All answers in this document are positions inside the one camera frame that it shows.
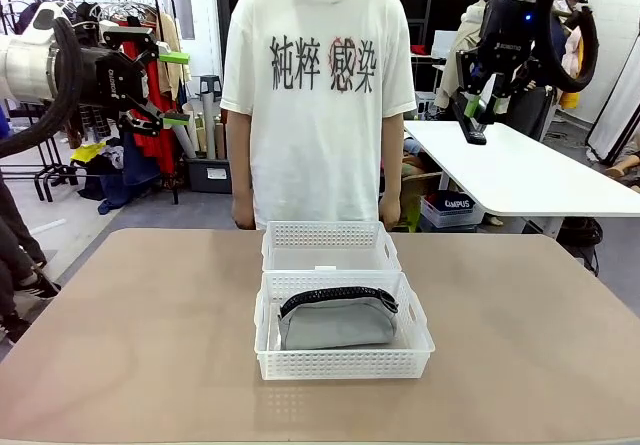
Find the white paper label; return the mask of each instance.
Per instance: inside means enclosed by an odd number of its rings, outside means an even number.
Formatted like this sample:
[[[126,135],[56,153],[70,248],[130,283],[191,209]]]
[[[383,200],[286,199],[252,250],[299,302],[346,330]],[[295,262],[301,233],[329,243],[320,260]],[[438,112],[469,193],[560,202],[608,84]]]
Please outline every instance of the white paper label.
[[[207,168],[207,178],[209,180],[226,180],[227,171],[224,168]]]

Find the white t-shirt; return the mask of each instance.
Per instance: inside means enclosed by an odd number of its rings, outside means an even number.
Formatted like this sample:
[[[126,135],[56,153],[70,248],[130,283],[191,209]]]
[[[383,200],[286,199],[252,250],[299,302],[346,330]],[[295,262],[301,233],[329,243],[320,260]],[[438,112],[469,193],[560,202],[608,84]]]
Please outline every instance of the white t-shirt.
[[[258,228],[378,219],[382,118],[416,108],[399,0],[239,0],[224,80],[252,116]]]

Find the black zipper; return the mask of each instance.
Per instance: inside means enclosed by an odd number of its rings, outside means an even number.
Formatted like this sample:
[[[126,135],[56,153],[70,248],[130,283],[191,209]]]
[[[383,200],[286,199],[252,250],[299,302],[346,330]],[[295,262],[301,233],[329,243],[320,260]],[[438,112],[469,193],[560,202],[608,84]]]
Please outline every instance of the black zipper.
[[[339,287],[312,290],[294,295],[280,308],[280,317],[285,317],[289,312],[300,305],[307,303],[325,302],[328,300],[348,300],[354,298],[378,298],[392,313],[398,313],[398,303],[393,295],[381,289],[369,287]]]

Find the clothing rack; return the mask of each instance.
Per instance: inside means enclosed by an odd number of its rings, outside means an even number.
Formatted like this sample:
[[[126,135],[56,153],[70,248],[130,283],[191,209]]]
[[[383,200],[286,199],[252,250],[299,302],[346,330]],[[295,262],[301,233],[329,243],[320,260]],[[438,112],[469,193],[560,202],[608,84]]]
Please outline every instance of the clothing rack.
[[[40,1],[47,1],[47,0],[32,0],[32,2],[40,2]],[[158,18],[158,31],[160,34],[160,40],[164,41],[164,30],[163,30],[163,26],[162,26],[162,20],[160,20],[160,1],[159,0],[153,0],[155,3],[155,12],[156,12],[156,16]],[[176,20],[177,17],[177,12],[176,12],[176,4],[174,0],[168,0],[169,3],[171,4],[171,11],[173,13],[173,18],[174,21]],[[16,19],[15,19],[15,15],[16,12],[14,11],[14,4],[18,3],[18,2],[23,2],[22,0],[7,0],[6,1],[6,6],[3,6],[2,2],[0,1],[0,17],[2,19],[2,27],[3,27],[3,31],[5,34],[8,34],[8,29],[7,29],[7,22],[6,22],[6,16],[11,17],[11,23],[13,25],[13,28],[15,30],[16,27]],[[32,116],[28,115],[29,118],[29,122],[31,123],[31,125],[33,125],[33,120],[32,120]],[[9,114],[9,116],[7,117],[7,119],[10,121],[11,120],[11,115]],[[47,163],[47,161],[45,160],[45,156],[42,152],[42,148],[41,145],[42,143],[46,144],[47,150],[49,152],[49,156],[51,159],[51,163]],[[25,179],[25,178],[31,178],[33,177],[34,180],[34,186],[36,188],[36,192],[38,194],[38,198],[41,201],[44,201],[45,198],[48,202],[53,202],[53,197],[51,195],[50,192],[50,188],[49,188],[49,184],[51,183],[52,186],[56,186],[59,184],[63,184],[66,183],[66,180],[69,180],[69,183],[71,185],[77,185],[78,184],[78,176],[76,174],[76,172],[78,170],[81,170],[77,167],[73,167],[73,166],[68,166],[68,165],[64,165],[61,163],[61,159],[60,159],[60,154],[58,152],[55,140],[53,139],[53,137],[49,137],[48,139],[44,140],[44,142],[41,142],[40,144],[37,145],[39,153],[40,153],[40,157],[42,159],[42,168],[39,171],[24,171],[24,172],[4,172],[4,175],[9,175],[7,177],[5,177],[6,179],[10,179],[10,180],[21,180],[21,179]],[[18,165],[17,167],[22,167],[22,168],[38,168],[40,167],[39,165],[24,165],[24,166],[20,166]],[[39,180],[43,181],[43,187],[44,188],[44,194],[43,194],[43,190],[40,187],[40,183]],[[169,180],[169,182],[171,183],[175,183],[175,180],[173,179],[173,177],[165,177],[165,180]],[[177,188],[175,185],[172,186],[172,191],[173,191],[173,199],[174,199],[174,203],[178,204],[178,192],[177,192]]]

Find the gray pouch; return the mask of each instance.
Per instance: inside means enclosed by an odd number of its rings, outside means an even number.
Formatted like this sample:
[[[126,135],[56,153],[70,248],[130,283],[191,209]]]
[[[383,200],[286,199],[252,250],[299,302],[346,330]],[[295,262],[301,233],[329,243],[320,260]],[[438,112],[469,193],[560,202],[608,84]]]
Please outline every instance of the gray pouch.
[[[390,343],[398,304],[384,290],[341,287],[291,297],[280,309],[282,350]]]

